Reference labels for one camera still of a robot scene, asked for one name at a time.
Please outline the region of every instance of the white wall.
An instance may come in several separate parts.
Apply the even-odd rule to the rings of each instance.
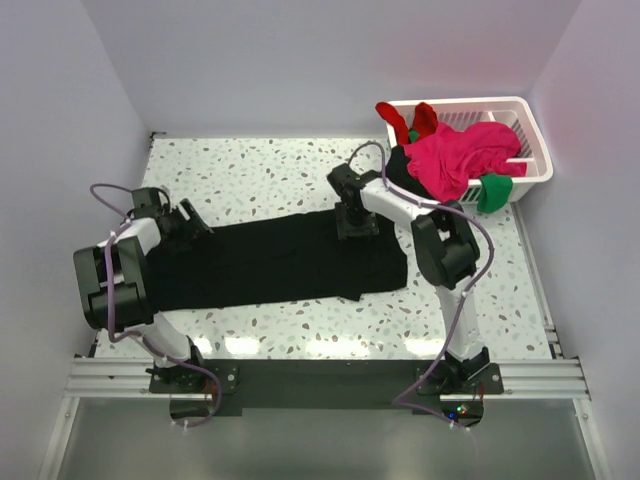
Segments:
[[[0,64],[0,477],[30,479],[92,338],[72,252],[117,221],[88,187],[138,185],[147,131],[78,0],[1,2]]]
[[[633,0],[584,0],[532,92],[555,178],[524,211],[561,340],[578,353],[615,478],[640,471],[638,75]]]
[[[382,132],[380,100],[524,94],[579,0],[83,0],[136,110],[185,135]]]

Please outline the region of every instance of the gray floor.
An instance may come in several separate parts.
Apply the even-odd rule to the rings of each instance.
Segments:
[[[468,434],[406,411],[247,410],[184,436],[163,400],[86,400],[60,478],[594,478],[569,401],[494,401]]]

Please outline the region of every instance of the black mounting plate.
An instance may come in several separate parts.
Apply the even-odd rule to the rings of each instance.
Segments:
[[[220,379],[222,404],[217,415],[239,416],[244,408],[395,409],[391,400],[429,368],[424,360],[205,360]],[[482,382],[485,394],[504,389],[498,365],[491,364],[463,391],[473,394]],[[440,410],[433,385],[408,396],[418,405]],[[151,380],[151,393],[180,394],[177,387]],[[197,416],[202,400],[172,400],[174,418]]]

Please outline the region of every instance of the green cloth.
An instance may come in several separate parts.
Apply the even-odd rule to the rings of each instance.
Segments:
[[[409,143],[416,143],[418,138],[420,138],[420,134],[418,132],[413,129],[409,130]]]
[[[493,213],[505,206],[513,189],[513,180],[508,175],[490,173],[480,177],[482,189],[478,197],[478,211]]]

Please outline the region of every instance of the red cloth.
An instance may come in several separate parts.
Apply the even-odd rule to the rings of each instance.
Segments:
[[[436,133],[438,128],[438,115],[433,111],[431,105],[425,102],[420,102],[416,105],[411,128],[418,132],[418,140]]]
[[[470,178],[487,173],[522,177],[524,162],[506,163],[520,151],[520,140],[502,123],[479,122],[457,132],[440,122],[436,133],[405,145],[407,170],[440,202],[459,199]]]
[[[398,113],[393,105],[387,102],[379,102],[376,104],[376,112],[382,119],[393,127],[396,133],[396,142],[398,145],[406,145],[409,143],[409,127],[407,127],[404,118]]]

